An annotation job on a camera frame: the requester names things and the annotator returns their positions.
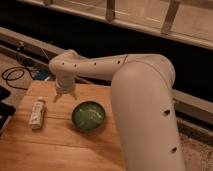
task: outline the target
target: wooden table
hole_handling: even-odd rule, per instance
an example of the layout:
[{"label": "wooden table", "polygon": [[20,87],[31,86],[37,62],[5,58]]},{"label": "wooden table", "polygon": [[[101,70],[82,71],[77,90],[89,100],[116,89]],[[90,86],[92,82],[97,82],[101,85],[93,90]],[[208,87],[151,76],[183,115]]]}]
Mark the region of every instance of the wooden table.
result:
[{"label": "wooden table", "polygon": [[[33,81],[0,139],[0,171],[103,171],[124,170],[120,144],[110,106],[107,86],[77,84],[77,100],[63,95],[53,103],[53,82]],[[38,96],[47,111],[41,130],[28,125]],[[71,112],[80,102],[93,100],[106,110],[106,122],[93,132],[77,131]]]}]

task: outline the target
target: black hole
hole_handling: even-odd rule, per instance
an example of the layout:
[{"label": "black hole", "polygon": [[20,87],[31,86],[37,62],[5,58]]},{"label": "black hole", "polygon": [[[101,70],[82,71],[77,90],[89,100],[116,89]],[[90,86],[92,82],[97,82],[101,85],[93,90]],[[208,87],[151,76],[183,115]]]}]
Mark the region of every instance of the black hole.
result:
[{"label": "black hole", "polygon": [[176,151],[177,151],[177,147],[174,147],[174,148],[171,150],[171,153],[174,154]]},{"label": "black hole", "polygon": [[163,112],[164,116],[168,116],[169,114],[170,114],[170,110],[166,110],[166,111]]}]

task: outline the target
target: cable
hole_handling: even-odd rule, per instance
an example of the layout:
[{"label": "cable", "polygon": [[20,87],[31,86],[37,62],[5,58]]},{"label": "cable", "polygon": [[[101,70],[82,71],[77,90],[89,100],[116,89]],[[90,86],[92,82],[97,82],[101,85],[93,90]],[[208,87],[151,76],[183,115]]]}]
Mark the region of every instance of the cable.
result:
[{"label": "cable", "polygon": [[43,42],[41,42],[41,47],[40,47],[40,48],[41,48],[41,50],[42,50],[44,56],[48,59],[48,61],[50,61],[49,56],[46,54],[46,52],[45,52],[44,49],[43,49]]},{"label": "cable", "polygon": [[[9,81],[16,81],[20,78],[22,78],[25,74],[25,71],[27,71],[30,75],[30,77],[33,79],[33,75],[31,72],[34,72],[36,70],[30,70],[29,68],[26,68],[26,67],[12,67],[12,68],[8,68],[6,69],[2,74],[1,74],[1,77],[3,80],[6,81],[6,84],[9,86],[9,87],[12,87],[12,88],[16,88],[16,89],[21,89],[21,90],[27,90],[27,88],[24,88],[24,87],[17,87],[17,86],[13,86],[9,83]],[[9,78],[14,72],[21,72],[21,75],[15,77],[15,78]]]}]

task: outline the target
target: white bottle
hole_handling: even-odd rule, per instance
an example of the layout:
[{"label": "white bottle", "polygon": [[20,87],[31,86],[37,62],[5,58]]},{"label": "white bottle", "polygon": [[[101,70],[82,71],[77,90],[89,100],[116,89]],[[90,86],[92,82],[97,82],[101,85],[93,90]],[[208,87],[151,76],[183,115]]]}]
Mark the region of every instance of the white bottle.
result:
[{"label": "white bottle", "polygon": [[40,129],[43,124],[45,112],[45,100],[43,97],[38,97],[32,108],[32,113],[29,120],[29,125],[32,129]]}]

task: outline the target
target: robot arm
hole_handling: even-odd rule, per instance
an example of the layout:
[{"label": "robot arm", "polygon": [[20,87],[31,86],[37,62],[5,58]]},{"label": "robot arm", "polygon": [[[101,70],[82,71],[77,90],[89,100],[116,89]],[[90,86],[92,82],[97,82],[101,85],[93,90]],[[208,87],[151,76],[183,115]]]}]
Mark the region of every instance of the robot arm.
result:
[{"label": "robot arm", "polygon": [[184,171],[171,87],[175,71],[157,54],[79,59],[72,50],[50,61],[58,94],[75,75],[112,80],[111,105],[128,171]]}]

